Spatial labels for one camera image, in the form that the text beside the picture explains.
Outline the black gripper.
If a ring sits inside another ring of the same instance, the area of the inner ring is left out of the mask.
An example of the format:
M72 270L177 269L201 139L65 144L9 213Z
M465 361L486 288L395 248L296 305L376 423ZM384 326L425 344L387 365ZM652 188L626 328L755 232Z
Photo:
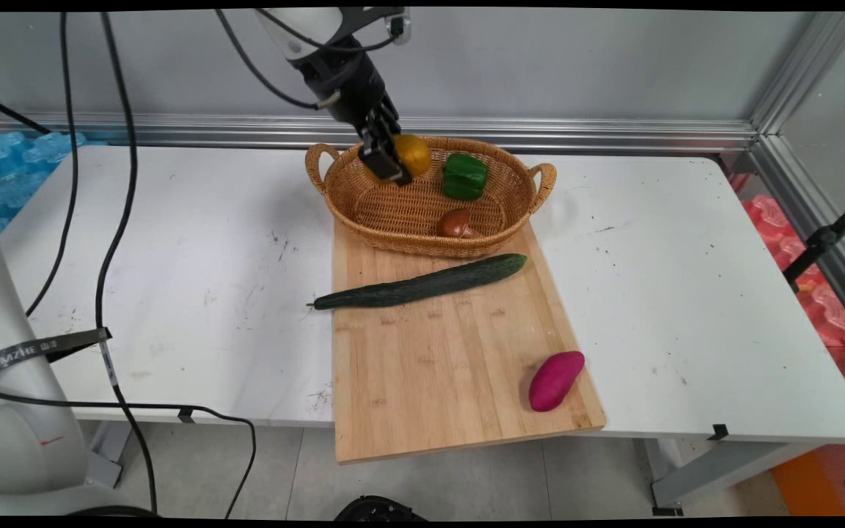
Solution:
M320 49L291 64L319 100L339 95L326 110L362 138L359 160L373 176L397 186L412 183L412 174L396 150L396 138L402 134L399 114L366 51Z

